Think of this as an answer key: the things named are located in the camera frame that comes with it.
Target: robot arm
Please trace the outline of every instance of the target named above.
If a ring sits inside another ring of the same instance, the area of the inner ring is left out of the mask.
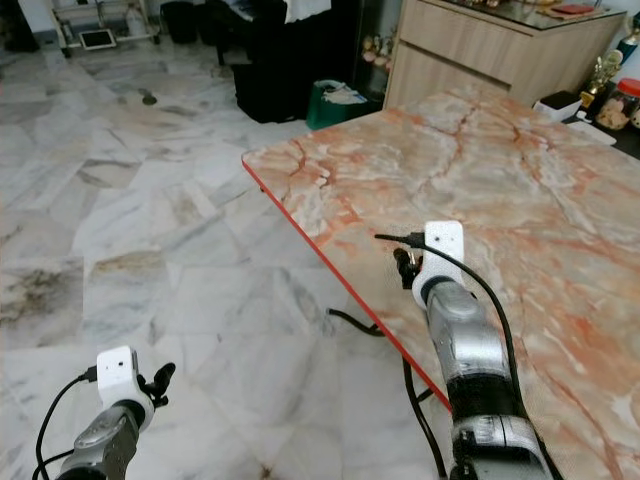
[[[411,245],[416,237],[406,237],[406,243]],[[418,240],[459,262],[464,259],[462,226],[458,222],[429,222],[424,240]],[[561,478],[555,466],[550,467],[544,444],[516,394],[500,332],[464,287],[460,269],[433,253],[425,252],[422,264],[410,262],[409,254],[400,249],[394,257],[403,286],[411,285],[416,303],[425,311],[447,385],[455,463],[450,478]]]
[[[453,416],[451,478],[551,480],[536,432],[520,416],[499,332],[461,284],[422,287]]]
[[[57,480],[124,480],[140,432],[155,409],[168,403],[164,393],[175,369],[172,363],[165,365],[147,384],[130,347],[98,355],[98,392],[104,410],[76,438]]]

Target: cabinet drawer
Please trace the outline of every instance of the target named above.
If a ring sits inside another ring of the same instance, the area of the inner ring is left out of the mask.
[[[420,101],[429,95],[468,85],[501,92],[509,88],[400,43],[385,107]]]
[[[402,40],[502,82],[513,82],[531,37],[420,0],[406,2]]]

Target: red table edge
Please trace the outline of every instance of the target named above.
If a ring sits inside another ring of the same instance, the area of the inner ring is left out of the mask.
[[[353,289],[351,284],[340,274],[340,272],[333,266],[333,264],[329,261],[329,259],[320,251],[320,249],[316,246],[315,243],[309,238],[309,236],[302,230],[302,228],[295,222],[295,220],[291,217],[289,212],[287,212],[286,208],[280,201],[275,197],[275,195],[269,190],[269,188],[260,180],[256,172],[245,162],[244,158],[242,159],[242,166],[245,168],[249,175],[253,177],[256,183],[260,186],[260,188],[269,196],[271,201],[278,207],[278,209],[282,212],[282,214],[289,220],[289,223],[293,225],[293,227],[298,231],[302,238],[306,240],[309,246],[316,252],[316,254],[322,259],[329,270],[333,272],[333,274],[340,280],[340,283],[344,286],[344,288],[349,292],[349,294],[358,302],[360,307],[369,315],[371,320],[380,328],[380,331],[384,333],[385,337],[389,339],[389,341],[396,347],[396,349],[402,354],[402,356],[409,362],[411,367],[418,372],[420,378],[427,384],[427,386],[433,391],[433,393],[438,397],[438,399],[442,402],[442,404],[451,411],[451,405],[449,404],[449,400],[447,396],[442,393],[442,391],[437,387],[437,385],[429,378],[429,376],[422,370],[420,365],[409,355],[409,352],[402,346],[400,341],[385,327],[382,321],[378,318],[378,316],[374,313],[371,308],[360,298],[360,296]]]

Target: orange marble tabletop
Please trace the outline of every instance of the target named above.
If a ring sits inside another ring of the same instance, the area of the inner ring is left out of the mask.
[[[373,234],[460,221],[465,261],[505,307],[527,409],[565,479],[640,479],[640,161],[466,90],[243,163],[441,399],[398,245]]]

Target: wooden cabinet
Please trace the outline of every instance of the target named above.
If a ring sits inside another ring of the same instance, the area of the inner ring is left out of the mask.
[[[398,45],[393,68],[394,81],[387,91],[390,106],[404,105],[434,93],[467,85],[509,91],[505,83],[463,70],[406,44]]]
[[[385,106],[469,84],[527,105],[576,90],[623,18],[620,12],[541,29],[442,0],[405,0]]]

